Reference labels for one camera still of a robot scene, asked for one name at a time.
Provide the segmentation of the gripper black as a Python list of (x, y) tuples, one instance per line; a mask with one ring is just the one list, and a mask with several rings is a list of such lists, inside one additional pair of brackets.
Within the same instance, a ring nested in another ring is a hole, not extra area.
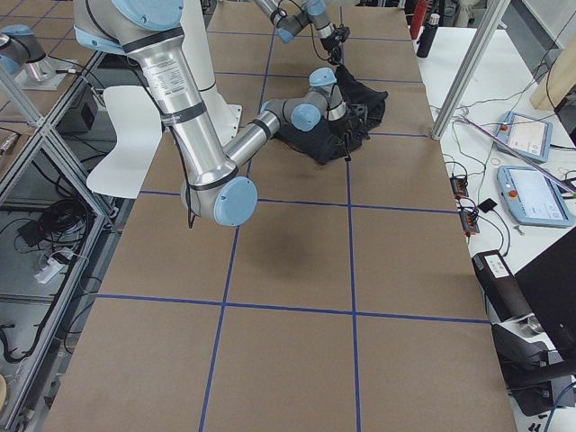
[(330, 122), (330, 131), (338, 136), (337, 145), (344, 145), (345, 160), (352, 160), (350, 144), (361, 144), (363, 140), (370, 139), (366, 125), (367, 114), (366, 105), (351, 105), (346, 108), (346, 113), (340, 119)]
[(328, 54), (328, 63), (330, 65), (345, 64), (342, 45), (346, 42), (349, 34), (349, 28), (343, 24), (339, 26), (330, 24), (319, 31), (320, 42)]

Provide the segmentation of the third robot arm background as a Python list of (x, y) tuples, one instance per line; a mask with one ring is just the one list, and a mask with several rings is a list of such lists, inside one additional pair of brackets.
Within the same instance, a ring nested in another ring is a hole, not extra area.
[(1, 66), (24, 90), (56, 91), (64, 79), (32, 29), (24, 24), (1, 29)]

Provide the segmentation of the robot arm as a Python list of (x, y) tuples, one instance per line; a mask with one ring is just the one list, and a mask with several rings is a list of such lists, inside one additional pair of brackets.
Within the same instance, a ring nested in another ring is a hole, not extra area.
[(324, 1), (304, 1), (297, 4), (292, 1), (296, 11), (289, 13), (282, 8), (281, 1), (256, 0), (254, 4), (269, 19), (275, 28), (276, 35), (287, 44), (300, 32), (310, 26), (318, 35), (322, 48), (327, 56), (323, 58), (314, 49), (320, 59), (330, 65), (338, 66), (343, 60), (343, 45), (350, 30), (344, 24), (336, 26), (329, 18), (327, 5)]
[(239, 168), (281, 128), (310, 132), (326, 122), (344, 142), (355, 135), (354, 112), (334, 72), (322, 67), (310, 74), (306, 95), (265, 103), (253, 121), (224, 143), (211, 116), (228, 106), (199, 88), (200, 71), (212, 67), (200, 2), (75, 1), (73, 10), (80, 45), (139, 64), (160, 120), (178, 148), (189, 219), (231, 227), (246, 222), (257, 206), (257, 189)]

